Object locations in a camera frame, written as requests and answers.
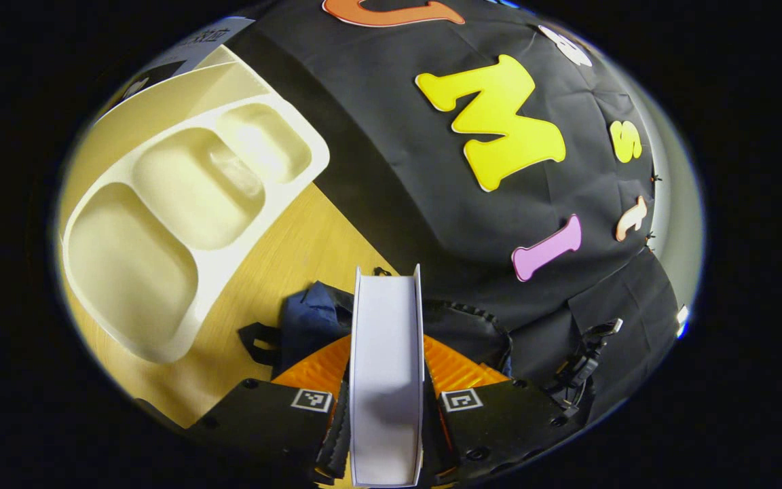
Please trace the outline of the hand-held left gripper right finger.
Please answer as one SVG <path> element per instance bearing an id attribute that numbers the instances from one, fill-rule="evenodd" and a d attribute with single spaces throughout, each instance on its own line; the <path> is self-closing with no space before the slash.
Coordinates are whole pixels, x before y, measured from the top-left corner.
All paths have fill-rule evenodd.
<path id="1" fill-rule="evenodd" d="M 428 479 L 484 479 L 523 465 L 572 431 L 572 396 L 510 378 L 423 340 Z"/>

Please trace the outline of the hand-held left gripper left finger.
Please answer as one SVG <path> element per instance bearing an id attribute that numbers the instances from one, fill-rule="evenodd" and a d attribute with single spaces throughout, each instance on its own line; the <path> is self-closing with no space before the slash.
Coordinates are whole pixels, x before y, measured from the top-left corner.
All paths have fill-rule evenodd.
<path id="1" fill-rule="evenodd" d="M 310 354 L 272 381 L 246 378 L 187 428 L 193 439 L 298 479 L 344 479 L 350 451 L 351 337 Z"/>

